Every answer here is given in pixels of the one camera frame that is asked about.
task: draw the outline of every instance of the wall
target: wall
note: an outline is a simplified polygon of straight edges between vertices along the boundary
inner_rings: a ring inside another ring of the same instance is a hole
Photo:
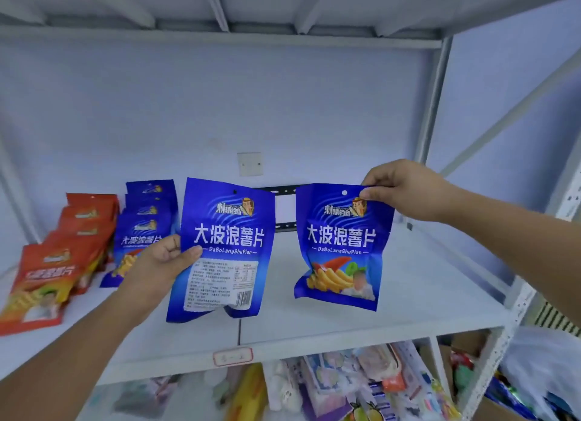
[[[65,192],[186,177],[252,187],[360,183],[413,157],[425,51],[94,41],[0,46],[1,133],[43,226]],[[236,153],[262,152],[239,177]]]
[[[581,47],[581,0],[454,37],[428,166],[441,170]],[[581,127],[581,71],[456,170],[450,181],[543,211]],[[510,270],[460,232],[431,230],[506,281]]]

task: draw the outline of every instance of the hand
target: hand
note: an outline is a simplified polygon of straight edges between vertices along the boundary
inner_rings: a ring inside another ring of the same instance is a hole
[[[137,326],[160,304],[178,274],[201,255],[199,245],[181,252],[177,234],[161,239],[139,254],[111,299]]]
[[[445,222],[462,191],[436,172],[410,160],[396,160],[372,168],[359,196],[381,201],[412,219]]]

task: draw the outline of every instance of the nutrition label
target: nutrition label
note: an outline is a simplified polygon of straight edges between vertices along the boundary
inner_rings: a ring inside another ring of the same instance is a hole
[[[199,312],[225,305],[249,309],[257,268],[257,261],[199,259],[189,272],[184,310]]]

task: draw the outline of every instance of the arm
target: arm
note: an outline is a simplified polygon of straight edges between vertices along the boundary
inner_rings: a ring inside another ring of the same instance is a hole
[[[181,253],[177,235],[144,249],[117,291],[0,381],[3,418],[74,420],[123,339],[201,254],[201,247]]]
[[[369,171],[364,199],[405,216],[442,222],[480,242],[581,326],[581,227],[456,187],[421,164],[397,160]]]

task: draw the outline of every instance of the price tag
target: price tag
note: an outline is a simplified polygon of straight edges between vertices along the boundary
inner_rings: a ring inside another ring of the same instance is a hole
[[[214,352],[215,366],[231,366],[250,363],[254,359],[252,348],[236,348],[228,351]]]

